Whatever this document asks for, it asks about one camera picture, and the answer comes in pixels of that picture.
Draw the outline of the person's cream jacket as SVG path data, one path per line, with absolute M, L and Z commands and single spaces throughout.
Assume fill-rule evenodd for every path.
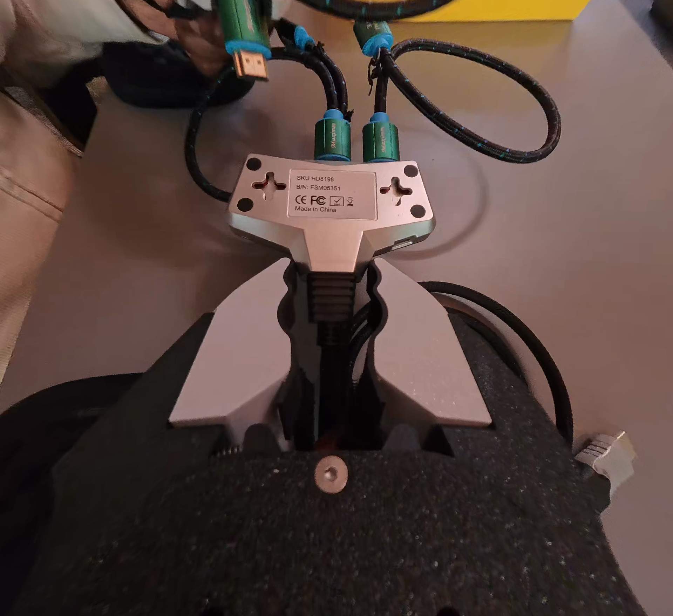
M 68 204 L 81 153 L 1 94 L 1 378 Z

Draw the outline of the braided HDMI cable green plugs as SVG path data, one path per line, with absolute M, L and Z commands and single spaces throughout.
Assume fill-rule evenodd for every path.
M 456 141 L 481 155 L 505 163 L 531 164 L 543 160 L 557 147 L 561 134 L 559 109 L 546 89 L 517 66 L 478 49 L 447 41 L 414 38 L 393 43 L 392 32 L 385 21 L 355 22 L 353 32 L 363 54 L 370 58 L 369 82 L 376 83 L 375 114 L 386 114 L 388 84 L 391 82 L 426 119 Z M 514 81 L 536 100 L 543 111 L 547 128 L 543 145 L 528 151 L 510 149 L 489 141 L 459 124 L 418 90 L 402 72 L 397 60 L 411 52 L 457 57 L 494 70 Z
M 294 62 L 314 72 L 322 83 L 326 98 L 324 116 L 315 124 L 314 158 L 316 160 L 351 160 L 351 117 L 348 90 L 341 69 L 326 53 L 324 45 L 311 37 L 301 25 L 281 18 L 275 23 L 282 46 L 271 49 L 271 60 Z M 231 192 L 218 188 L 201 171 L 197 160 L 197 138 L 203 115 L 211 99 L 224 84 L 239 81 L 235 64 L 224 65 L 191 111 L 184 139 L 184 160 L 193 182 L 209 197 L 228 203 Z
M 227 53 L 239 78 L 266 81 L 271 60 L 271 0 L 216 0 Z M 455 0 L 297 0 L 321 13 L 352 21 L 356 27 L 432 13 Z

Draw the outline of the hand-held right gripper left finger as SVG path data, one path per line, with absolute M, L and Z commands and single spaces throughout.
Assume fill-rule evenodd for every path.
M 297 272 L 282 258 L 215 309 L 169 416 L 172 427 L 223 426 L 234 444 L 262 424 L 281 449 L 310 444 L 315 392 L 301 366 Z

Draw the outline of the person's left forearm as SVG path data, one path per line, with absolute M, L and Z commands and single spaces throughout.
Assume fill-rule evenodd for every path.
M 107 42 L 157 45 L 116 0 L 1 0 L 1 64 L 38 88 Z

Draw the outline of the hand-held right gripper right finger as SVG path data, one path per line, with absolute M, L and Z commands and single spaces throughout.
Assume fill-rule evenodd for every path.
M 445 427 L 492 427 L 448 311 L 382 259 L 367 270 L 369 302 L 351 335 L 351 448 L 440 444 Z

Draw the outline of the person's left hand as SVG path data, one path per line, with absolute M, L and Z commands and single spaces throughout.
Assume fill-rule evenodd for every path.
M 127 0 L 127 4 L 130 13 L 148 30 L 178 42 L 199 71 L 212 77 L 231 61 L 217 15 L 207 13 L 193 21 L 170 18 L 163 10 L 172 6 L 175 0 L 153 1 L 159 9 L 152 8 L 144 0 Z

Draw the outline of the silver HDMI switch box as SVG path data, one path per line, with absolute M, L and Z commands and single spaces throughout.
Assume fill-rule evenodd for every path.
M 424 241 L 435 216 L 417 162 L 352 163 L 251 154 L 231 196 L 241 237 L 282 249 L 305 272 L 362 274 Z

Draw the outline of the black mesh cable silver plug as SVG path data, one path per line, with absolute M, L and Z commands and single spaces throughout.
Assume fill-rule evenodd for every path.
M 330 341 L 341 341 L 341 329 L 348 327 L 355 302 L 356 279 L 348 273 L 309 273 L 307 295 L 310 320 L 320 325 L 318 341 L 327 347 Z M 459 284 L 441 281 L 416 283 L 429 293 L 465 299 L 498 317 L 527 346 L 541 368 L 549 385 L 556 427 L 562 438 L 572 445 L 574 423 L 571 402 L 565 381 L 550 353 L 534 332 L 513 312 L 483 293 Z M 595 473 L 609 482 L 610 498 L 635 473 L 635 449 L 626 432 L 610 436 L 597 434 L 579 453 L 576 461 L 587 467 L 587 475 Z

